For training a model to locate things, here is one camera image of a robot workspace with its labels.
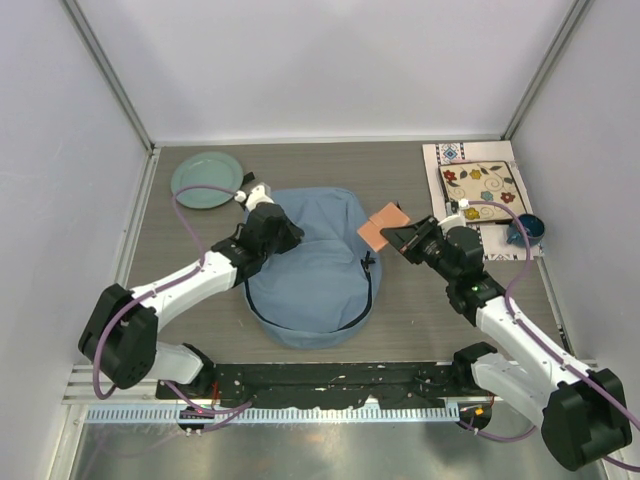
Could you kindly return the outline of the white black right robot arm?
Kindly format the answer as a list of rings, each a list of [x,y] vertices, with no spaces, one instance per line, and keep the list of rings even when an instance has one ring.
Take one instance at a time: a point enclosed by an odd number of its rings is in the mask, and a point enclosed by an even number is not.
[[[487,390],[540,431],[547,450],[575,471],[632,442],[639,424],[624,388],[610,370],[596,371],[551,341],[484,267],[479,233],[429,216],[384,228],[382,236],[405,259],[425,263],[447,283],[453,309],[503,349],[473,345],[457,354],[451,380],[465,395]]]

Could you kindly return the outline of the light blue student backpack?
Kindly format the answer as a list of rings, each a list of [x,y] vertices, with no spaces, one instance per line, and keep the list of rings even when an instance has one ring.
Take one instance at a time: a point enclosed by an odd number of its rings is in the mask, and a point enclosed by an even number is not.
[[[245,282],[247,305],[281,345],[335,347],[365,326],[382,279],[379,254],[357,233],[365,211],[353,192],[337,187],[279,190],[272,198],[304,236]]]

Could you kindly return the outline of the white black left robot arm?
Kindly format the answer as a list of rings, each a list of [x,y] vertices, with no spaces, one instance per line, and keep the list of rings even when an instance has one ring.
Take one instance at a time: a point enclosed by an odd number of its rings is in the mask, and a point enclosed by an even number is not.
[[[215,383],[213,362],[190,344],[159,341],[159,333],[203,300],[246,282],[272,255],[292,250],[303,237],[280,205],[261,203],[194,263],[145,286],[107,287],[78,343],[93,364],[95,395],[105,400],[151,378],[184,398],[208,396]]]

